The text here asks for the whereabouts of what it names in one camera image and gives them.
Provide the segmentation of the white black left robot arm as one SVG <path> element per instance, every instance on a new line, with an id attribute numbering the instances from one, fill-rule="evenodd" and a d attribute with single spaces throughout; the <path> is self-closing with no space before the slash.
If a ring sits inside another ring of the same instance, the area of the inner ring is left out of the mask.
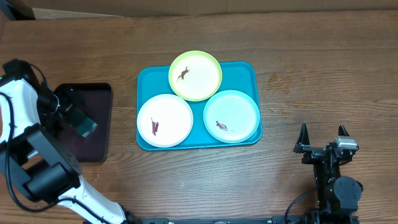
<path id="1" fill-rule="evenodd" d="M 67 126 L 70 140 L 98 128 L 82 110 L 85 101 L 72 88 L 52 90 L 38 80 L 39 68 L 13 59 L 1 77 L 1 174 L 12 201 L 23 211 L 68 208 L 85 223 L 140 223 L 122 205 L 107 199 L 82 175 L 77 158 L 59 140 Z"/>

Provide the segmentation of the green white sponge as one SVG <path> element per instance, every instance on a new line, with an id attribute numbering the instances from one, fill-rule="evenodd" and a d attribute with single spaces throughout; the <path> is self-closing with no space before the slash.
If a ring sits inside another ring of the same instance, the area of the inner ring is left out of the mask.
<path id="1" fill-rule="evenodd" d="M 78 108 L 72 108 L 68 112 L 66 120 L 84 138 L 97 127 L 97 124 Z"/>

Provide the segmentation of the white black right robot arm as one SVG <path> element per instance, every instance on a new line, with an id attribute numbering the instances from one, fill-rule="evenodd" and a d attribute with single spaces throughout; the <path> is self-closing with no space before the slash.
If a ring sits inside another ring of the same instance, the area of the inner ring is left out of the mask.
<path id="1" fill-rule="evenodd" d="M 285 223 L 358 223 L 353 213 L 358 210 L 363 185 L 352 177 L 342 176 L 340 167 L 351 162 L 359 150 L 357 142 L 345 127 L 340 125 L 338 136 L 325 147 L 310 145 L 307 125 L 302 124 L 294 152 L 303 155 L 302 163 L 313 166 L 315 187 L 298 196 L 286 209 Z M 289 218 L 290 209 L 300 199 L 317 193 L 318 208 L 304 214 L 300 219 Z"/>

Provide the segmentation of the white plate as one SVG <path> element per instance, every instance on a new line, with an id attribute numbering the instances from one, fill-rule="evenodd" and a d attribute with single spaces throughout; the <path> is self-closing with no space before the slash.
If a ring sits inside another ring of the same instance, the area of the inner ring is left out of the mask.
<path id="1" fill-rule="evenodd" d="M 173 147 L 184 141 L 193 128 L 193 112 L 181 97 L 161 94 L 147 100 L 137 115 L 137 130 L 146 143 Z"/>

